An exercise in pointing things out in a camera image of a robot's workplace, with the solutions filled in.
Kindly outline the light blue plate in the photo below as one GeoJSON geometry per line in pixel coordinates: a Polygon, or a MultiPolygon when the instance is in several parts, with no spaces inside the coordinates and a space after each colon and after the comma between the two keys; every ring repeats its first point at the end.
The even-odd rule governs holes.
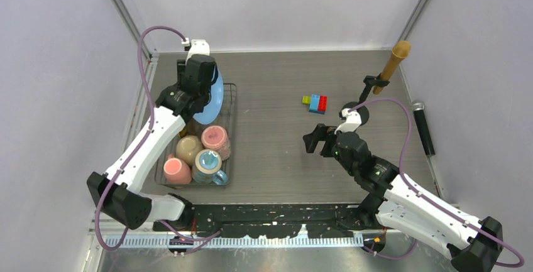
{"type": "Polygon", "coordinates": [[[208,125],[215,121],[222,109],[224,100],[224,81],[218,69],[213,76],[214,83],[211,85],[211,98],[204,110],[194,115],[194,119],[202,125],[208,125]]]}

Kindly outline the pink ghost pattern mug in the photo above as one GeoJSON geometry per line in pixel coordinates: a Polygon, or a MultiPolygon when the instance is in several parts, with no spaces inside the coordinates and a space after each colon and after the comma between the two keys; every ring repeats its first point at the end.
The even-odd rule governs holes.
{"type": "Polygon", "coordinates": [[[224,127],[213,125],[205,128],[201,141],[206,149],[216,151],[223,161],[231,156],[231,141],[224,127]]]}

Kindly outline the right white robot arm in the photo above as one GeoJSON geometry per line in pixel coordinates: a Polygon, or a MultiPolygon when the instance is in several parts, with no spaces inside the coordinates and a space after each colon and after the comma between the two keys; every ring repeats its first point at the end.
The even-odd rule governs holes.
{"type": "Polygon", "coordinates": [[[397,229],[448,258],[457,271],[491,271],[502,245],[488,238],[503,238],[501,223],[479,219],[437,198],[393,163],[375,156],[356,133],[357,112],[344,110],[340,126],[318,124],[303,135],[307,153],[324,142],[321,156],[334,158],[368,192],[355,210],[363,227],[397,229]]]}

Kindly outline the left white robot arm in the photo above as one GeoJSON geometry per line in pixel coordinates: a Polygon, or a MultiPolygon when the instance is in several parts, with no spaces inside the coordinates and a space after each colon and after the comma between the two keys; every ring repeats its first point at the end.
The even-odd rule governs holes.
{"type": "Polygon", "coordinates": [[[186,59],[177,62],[177,78],[161,91],[147,123],[119,159],[104,173],[94,172],[87,179],[100,211],[131,230],[156,220],[167,220],[179,231],[192,225],[185,199],[145,195],[141,189],[153,165],[191,119],[207,125],[221,111],[223,77],[206,40],[190,42],[186,59]]]}

